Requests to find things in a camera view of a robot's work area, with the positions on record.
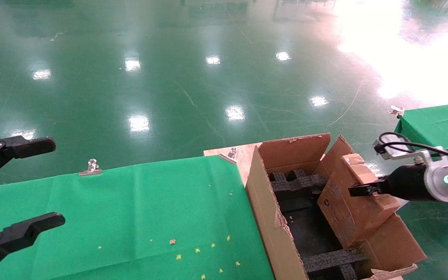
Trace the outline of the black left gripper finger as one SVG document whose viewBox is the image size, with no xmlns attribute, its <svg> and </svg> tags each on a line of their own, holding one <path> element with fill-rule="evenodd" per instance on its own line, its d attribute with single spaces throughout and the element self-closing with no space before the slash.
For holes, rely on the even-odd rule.
<svg viewBox="0 0 448 280">
<path fill-rule="evenodd" d="M 22 136 L 0 138 L 0 169 L 12 159 L 48 154 L 56 150 L 53 138 L 27 140 Z"/>
<path fill-rule="evenodd" d="M 42 232 L 65 223 L 63 215 L 51 212 L 6 227 L 0 231 L 0 262 L 9 254 L 33 246 Z"/>
</svg>

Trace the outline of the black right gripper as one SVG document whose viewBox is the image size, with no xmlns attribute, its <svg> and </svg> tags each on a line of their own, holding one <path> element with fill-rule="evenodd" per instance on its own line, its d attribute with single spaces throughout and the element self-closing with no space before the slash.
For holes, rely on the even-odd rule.
<svg viewBox="0 0 448 280">
<path fill-rule="evenodd" d="M 432 201 L 424 181 L 426 166 L 406 164 L 394 170 L 384 181 L 359 184 L 348 189 L 351 197 L 390 194 L 407 201 Z"/>
</svg>

